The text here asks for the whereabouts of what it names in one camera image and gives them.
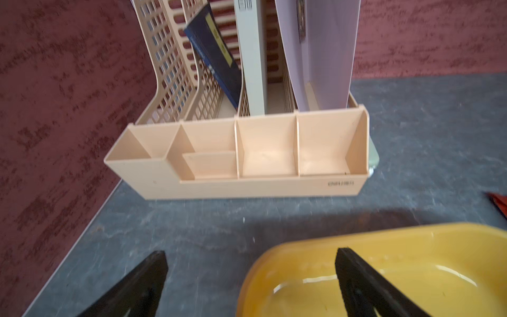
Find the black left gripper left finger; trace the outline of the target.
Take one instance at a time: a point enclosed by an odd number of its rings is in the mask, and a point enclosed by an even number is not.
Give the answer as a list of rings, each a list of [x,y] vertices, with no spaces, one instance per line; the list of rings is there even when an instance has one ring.
[[[80,316],[155,316],[168,274],[163,251],[154,251]]]

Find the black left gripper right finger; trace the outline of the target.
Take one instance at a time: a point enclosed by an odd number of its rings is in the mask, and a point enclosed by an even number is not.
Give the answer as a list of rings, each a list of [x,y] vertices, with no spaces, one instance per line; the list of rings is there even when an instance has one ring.
[[[428,316],[350,248],[339,248],[335,270],[348,316]]]

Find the yellow plastic storage tray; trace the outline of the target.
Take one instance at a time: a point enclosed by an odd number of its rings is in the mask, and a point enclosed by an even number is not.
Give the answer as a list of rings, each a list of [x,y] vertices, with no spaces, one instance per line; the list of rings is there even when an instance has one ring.
[[[238,316],[345,316],[335,257],[350,248],[431,316],[506,315],[506,232],[471,223],[301,240],[265,252]]]

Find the red tea bag printed front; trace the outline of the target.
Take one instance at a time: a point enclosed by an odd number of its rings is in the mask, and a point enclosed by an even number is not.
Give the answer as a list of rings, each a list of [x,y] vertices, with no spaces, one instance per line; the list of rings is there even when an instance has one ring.
[[[487,193],[488,199],[492,202],[492,204],[498,209],[498,211],[507,218],[507,197],[505,195],[500,195],[497,193]]]

